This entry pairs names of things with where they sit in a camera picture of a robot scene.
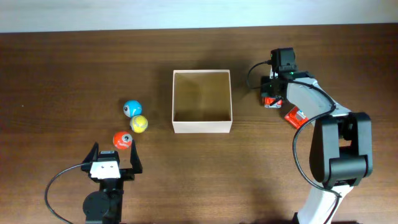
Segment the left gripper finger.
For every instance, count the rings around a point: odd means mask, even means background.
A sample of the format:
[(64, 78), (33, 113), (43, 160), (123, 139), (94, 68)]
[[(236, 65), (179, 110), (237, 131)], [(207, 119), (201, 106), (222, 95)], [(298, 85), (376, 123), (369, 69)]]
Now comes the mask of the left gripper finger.
[(130, 163), (132, 165), (133, 170), (142, 170), (142, 164), (137, 153), (135, 140), (133, 140), (131, 144)]
[(84, 158), (83, 163), (86, 164), (89, 162), (97, 161), (98, 154), (99, 154), (99, 144), (95, 142), (88, 155)]

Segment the red truck with yellow crane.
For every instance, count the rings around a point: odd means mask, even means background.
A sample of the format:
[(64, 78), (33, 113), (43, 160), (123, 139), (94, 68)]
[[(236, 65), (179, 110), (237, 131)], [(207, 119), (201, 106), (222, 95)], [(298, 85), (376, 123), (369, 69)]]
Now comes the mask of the red truck with yellow crane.
[(280, 108), (282, 106), (282, 99), (280, 98), (263, 97), (262, 102), (265, 108)]

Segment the red truck with grey top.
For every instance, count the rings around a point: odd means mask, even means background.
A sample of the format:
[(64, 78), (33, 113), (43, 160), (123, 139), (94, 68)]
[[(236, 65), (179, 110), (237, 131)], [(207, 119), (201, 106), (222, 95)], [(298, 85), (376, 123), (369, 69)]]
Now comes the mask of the red truck with grey top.
[(288, 121), (294, 128), (299, 129), (304, 123), (308, 121), (302, 110), (298, 107), (293, 107), (285, 116), (284, 119)]

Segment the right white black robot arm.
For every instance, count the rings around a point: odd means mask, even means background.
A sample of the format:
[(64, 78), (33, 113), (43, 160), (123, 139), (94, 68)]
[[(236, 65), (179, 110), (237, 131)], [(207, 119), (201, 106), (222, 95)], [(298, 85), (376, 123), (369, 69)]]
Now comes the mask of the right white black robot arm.
[[(312, 186), (304, 206), (294, 214), (293, 223), (331, 223), (343, 199), (373, 171), (371, 119), (354, 113), (327, 94), (307, 72), (288, 72), (261, 78), (261, 95), (302, 110), (307, 121), (292, 141), (295, 165)], [(299, 163), (297, 141), (309, 124), (314, 125), (308, 177)]]

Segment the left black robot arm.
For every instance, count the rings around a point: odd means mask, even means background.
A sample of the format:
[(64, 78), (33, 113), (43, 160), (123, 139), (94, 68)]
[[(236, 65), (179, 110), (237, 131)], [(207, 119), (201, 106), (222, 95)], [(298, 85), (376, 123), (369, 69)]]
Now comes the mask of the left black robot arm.
[(136, 174), (142, 173), (135, 142), (131, 144), (130, 163), (130, 168), (120, 168), (118, 151), (100, 151), (99, 144), (94, 144), (81, 168), (99, 184), (99, 190), (90, 193), (83, 202), (86, 223), (121, 223), (124, 183), (133, 181)]

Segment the red toy ball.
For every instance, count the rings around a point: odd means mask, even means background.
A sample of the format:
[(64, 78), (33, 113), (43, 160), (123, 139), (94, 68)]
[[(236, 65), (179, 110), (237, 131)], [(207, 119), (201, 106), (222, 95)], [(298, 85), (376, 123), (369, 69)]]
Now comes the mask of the red toy ball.
[(113, 136), (113, 144), (117, 149), (128, 149), (132, 145), (132, 136), (127, 131), (117, 132)]

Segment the yellow toy ball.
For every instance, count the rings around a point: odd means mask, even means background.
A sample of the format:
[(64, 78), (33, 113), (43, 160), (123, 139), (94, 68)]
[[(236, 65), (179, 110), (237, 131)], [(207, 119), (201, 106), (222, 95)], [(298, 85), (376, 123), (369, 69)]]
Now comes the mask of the yellow toy ball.
[(130, 120), (130, 127), (135, 133), (143, 133), (148, 124), (148, 120), (143, 115), (133, 116)]

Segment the blue toy ball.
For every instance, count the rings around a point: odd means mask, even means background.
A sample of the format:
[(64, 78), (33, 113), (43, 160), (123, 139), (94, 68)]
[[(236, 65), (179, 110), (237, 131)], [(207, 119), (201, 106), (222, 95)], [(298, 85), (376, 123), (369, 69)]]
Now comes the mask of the blue toy ball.
[(142, 114), (142, 105), (136, 100), (129, 100), (123, 106), (123, 112), (128, 118)]

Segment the white cardboard box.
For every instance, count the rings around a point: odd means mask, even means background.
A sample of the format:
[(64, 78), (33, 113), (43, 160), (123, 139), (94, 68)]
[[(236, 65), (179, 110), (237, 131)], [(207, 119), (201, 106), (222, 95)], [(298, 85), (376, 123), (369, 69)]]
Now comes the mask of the white cardboard box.
[(174, 70), (175, 133), (229, 133), (233, 123), (229, 70)]

